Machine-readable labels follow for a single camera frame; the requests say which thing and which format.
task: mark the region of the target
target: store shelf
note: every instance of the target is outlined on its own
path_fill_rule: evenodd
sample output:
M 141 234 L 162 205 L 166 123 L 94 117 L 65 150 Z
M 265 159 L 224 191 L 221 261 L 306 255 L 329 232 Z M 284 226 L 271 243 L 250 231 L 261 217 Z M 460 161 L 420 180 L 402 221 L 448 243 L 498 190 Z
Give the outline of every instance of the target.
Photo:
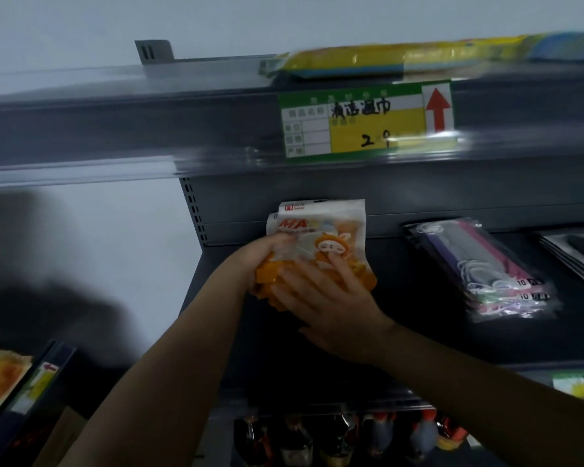
M 534 65 L 455 79 L 454 148 L 300 165 L 283 154 L 278 93 L 402 78 L 270 81 L 259 61 L 1 77 L 17 88 L 0 95 L 0 186 L 584 153 L 584 65 Z
M 376 301 L 412 330 L 545 384 L 551 384 L 551 376 L 559 370 L 584 369 L 584 282 L 528 235 L 495 236 L 555 283 L 564 303 L 556 319 L 470 323 L 462 304 L 443 287 L 442 275 L 404 238 L 367 241 L 367 258 L 379 280 L 372 292 Z M 204 249 L 184 307 L 235 249 Z M 379 370 L 319 351 L 298 334 L 300 326 L 291 314 L 278 313 L 252 296 L 246 298 L 212 416 L 427 406 Z

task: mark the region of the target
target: left hand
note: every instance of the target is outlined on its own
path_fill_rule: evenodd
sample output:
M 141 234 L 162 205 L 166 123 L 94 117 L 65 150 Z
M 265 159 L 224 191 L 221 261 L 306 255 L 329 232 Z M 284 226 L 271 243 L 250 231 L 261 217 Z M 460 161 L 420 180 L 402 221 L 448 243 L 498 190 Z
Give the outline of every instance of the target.
M 234 271 L 246 274 L 247 290 L 255 284 L 255 269 L 273 250 L 295 242 L 295 237 L 285 233 L 276 233 L 257 239 L 230 255 L 223 265 L 232 266 Z

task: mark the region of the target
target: right hand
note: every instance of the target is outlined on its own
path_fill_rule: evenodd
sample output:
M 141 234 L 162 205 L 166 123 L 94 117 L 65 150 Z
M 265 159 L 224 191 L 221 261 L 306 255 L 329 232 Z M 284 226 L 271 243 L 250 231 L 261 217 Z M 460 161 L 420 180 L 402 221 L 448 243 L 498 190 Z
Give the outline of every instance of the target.
M 377 365 L 383 352 L 382 342 L 392 336 L 396 323 L 379 309 L 340 256 L 329 253 L 329 259 L 342 275 L 346 290 L 317 267 L 297 260 L 298 269 L 306 278 L 289 267 L 280 271 L 296 296 L 277 285 L 273 286 L 273 293 L 309 326 L 299 331 L 310 342 L 342 359 Z

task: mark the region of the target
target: price tag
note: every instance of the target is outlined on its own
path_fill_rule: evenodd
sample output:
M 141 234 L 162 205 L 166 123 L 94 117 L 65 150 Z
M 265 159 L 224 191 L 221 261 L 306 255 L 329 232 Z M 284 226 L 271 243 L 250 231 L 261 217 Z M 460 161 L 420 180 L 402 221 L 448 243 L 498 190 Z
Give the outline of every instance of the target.
M 282 93 L 279 105 L 288 158 L 415 148 L 454 130 L 446 81 Z
M 584 374 L 558 374 L 553 376 L 556 390 L 578 398 L 584 398 Z

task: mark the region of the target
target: clear plastic packaging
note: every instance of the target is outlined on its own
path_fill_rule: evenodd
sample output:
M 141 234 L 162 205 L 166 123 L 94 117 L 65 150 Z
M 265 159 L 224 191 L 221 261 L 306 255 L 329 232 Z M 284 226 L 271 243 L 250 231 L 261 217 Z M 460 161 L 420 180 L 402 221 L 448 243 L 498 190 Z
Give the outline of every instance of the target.
M 478 221 L 433 221 L 406 229 L 459 289 L 472 321 L 551 315 L 559 307 L 553 284 L 526 269 Z
M 268 298 L 278 310 L 286 308 L 272 294 L 271 287 L 275 283 L 286 287 L 278 277 L 279 271 L 283 266 L 295 266 L 296 258 L 306 259 L 343 287 L 342 277 L 327 256 L 335 252 L 368 290 L 376 285 L 376 277 L 366 260 L 365 200 L 283 202 L 266 222 L 266 234 L 277 232 L 295 235 L 296 243 L 273 252 L 260 264 L 255 271 L 255 282 L 259 286 L 258 298 Z

